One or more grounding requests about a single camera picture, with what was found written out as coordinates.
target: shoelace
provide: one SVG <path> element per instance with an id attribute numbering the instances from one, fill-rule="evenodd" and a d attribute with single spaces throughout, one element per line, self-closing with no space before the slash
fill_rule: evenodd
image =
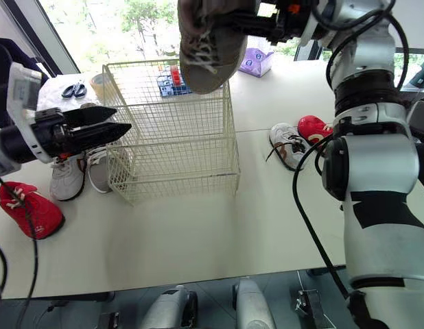
<path id="1" fill-rule="evenodd" d="M 11 203 L 8 203 L 8 204 L 6 204 L 6 206 L 7 207 L 9 207 L 9 208 L 11 208 L 11 209 L 15 209 L 16 207 L 19 207 L 19 206 L 21 206 L 21 203 L 23 202 L 23 201 L 25 201 L 25 197 L 26 197 L 26 195 L 23 193 L 23 189 L 22 188 L 19 188 L 19 189 L 14 189 L 14 193 L 16 194 L 16 196 L 17 197 L 19 197 L 19 199 L 20 200 L 17 200 L 17 199 L 12 199 L 12 201 L 14 201 L 15 203 L 14 204 L 11 204 Z"/>
<path id="2" fill-rule="evenodd" d="M 68 174 L 70 170 L 70 161 L 69 158 L 63 160 L 60 158 L 56 158 L 54 163 L 50 166 L 53 169 L 57 169 L 61 176 Z"/>
<path id="3" fill-rule="evenodd" d="M 274 146 L 272 151 L 268 154 L 268 157 L 266 158 L 266 162 L 269 159 L 269 157 L 272 156 L 274 151 L 276 151 L 278 148 L 284 145 L 291 145 L 293 152 L 299 152 L 299 151 L 302 153 L 306 152 L 302 137 L 300 137 L 299 135 L 291 135 L 291 136 L 287 136 L 286 138 L 291 139 L 293 141 L 286 142 L 286 143 L 279 143 L 278 145 Z"/>
<path id="4" fill-rule="evenodd" d="M 206 20 L 203 18 L 202 24 L 206 25 Z M 203 33 L 196 42 L 190 53 L 190 58 L 186 58 L 185 62 L 189 65 L 198 65 L 208 70 L 212 74 L 217 74 L 217 69 L 213 65 L 217 64 L 217 50 L 212 45 L 211 30 L 208 29 Z"/>
<path id="5" fill-rule="evenodd" d="M 107 156 L 107 148 L 106 146 L 95 147 L 87 153 L 87 164 L 97 165 L 99 160 Z"/>

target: grey sneaker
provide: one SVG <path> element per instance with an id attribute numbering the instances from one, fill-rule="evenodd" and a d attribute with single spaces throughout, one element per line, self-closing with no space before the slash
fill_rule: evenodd
<path id="1" fill-rule="evenodd" d="M 213 17 L 256 7 L 256 0 L 178 0 L 180 68 L 193 92 L 213 92 L 244 59 L 247 37 L 227 27 L 211 29 Z"/>
<path id="2" fill-rule="evenodd" d="M 107 148 L 105 146 L 95 147 L 87 152 L 87 167 L 93 188 L 99 193 L 110 192 L 107 174 Z"/>

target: purple box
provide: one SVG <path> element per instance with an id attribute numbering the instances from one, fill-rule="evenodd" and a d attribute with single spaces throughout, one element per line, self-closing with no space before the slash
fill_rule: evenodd
<path id="1" fill-rule="evenodd" d="M 247 48 L 239 71 L 262 77 L 272 68 L 273 51 L 267 55 L 257 48 Z"/>

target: window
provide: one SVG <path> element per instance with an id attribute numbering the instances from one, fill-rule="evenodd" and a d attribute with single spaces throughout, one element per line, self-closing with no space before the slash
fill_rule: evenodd
<path id="1" fill-rule="evenodd" d="M 177 0 L 40 0 L 81 71 L 178 53 Z"/>
<path id="2" fill-rule="evenodd" d="M 287 61 L 293 62 L 300 41 L 301 40 L 298 38 L 293 38 L 288 40 L 286 43 L 278 43 L 278 45 L 274 48 L 274 52 L 286 58 Z"/>
<path id="3" fill-rule="evenodd" d="M 329 58 L 331 57 L 332 51 L 328 49 L 323 49 L 320 59 L 328 62 Z M 394 83 L 395 85 L 398 84 L 399 79 L 401 78 L 401 74 L 403 72 L 403 54 L 402 53 L 396 53 L 394 55 Z M 409 81 L 414 77 L 416 73 L 418 73 L 421 70 L 421 65 L 424 63 L 424 54 L 420 53 L 411 53 L 409 55 L 409 69 L 407 72 L 407 76 L 405 78 L 404 85 L 408 84 Z"/>

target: sneaker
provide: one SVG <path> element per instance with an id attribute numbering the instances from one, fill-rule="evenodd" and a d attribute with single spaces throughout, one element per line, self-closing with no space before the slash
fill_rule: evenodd
<path id="1" fill-rule="evenodd" d="M 212 29 L 213 17 L 234 10 L 255 12 L 256 0 L 178 0 L 180 69 L 198 94 L 218 89 L 239 68 L 247 36 L 228 27 Z"/>
<path id="2" fill-rule="evenodd" d="M 333 133 L 333 128 L 314 115 L 307 115 L 300 119 L 297 129 L 299 134 L 311 145 Z"/>
<path id="3" fill-rule="evenodd" d="M 64 225 L 65 218 L 59 207 L 37 192 L 37 188 L 18 182 L 6 182 L 20 201 L 16 200 L 5 186 L 0 186 L 0 207 L 17 222 L 20 229 L 32 238 L 26 212 L 29 213 L 35 229 L 35 238 L 44 239 L 56 233 Z"/>
<path id="4" fill-rule="evenodd" d="M 93 188 L 99 193 L 110 192 L 107 174 L 107 148 L 105 146 L 95 147 L 87 152 L 87 167 Z"/>
<path id="5" fill-rule="evenodd" d="M 50 195 L 58 201 L 75 199 L 84 189 L 86 162 L 84 152 L 75 156 L 57 157 L 50 182 Z"/>
<path id="6" fill-rule="evenodd" d="M 309 145 L 299 136 L 296 128 L 287 123 L 278 123 L 270 130 L 270 144 L 273 150 L 267 160 L 275 151 L 283 165 L 292 171 L 296 170 L 299 161 L 309 149 Z"/>

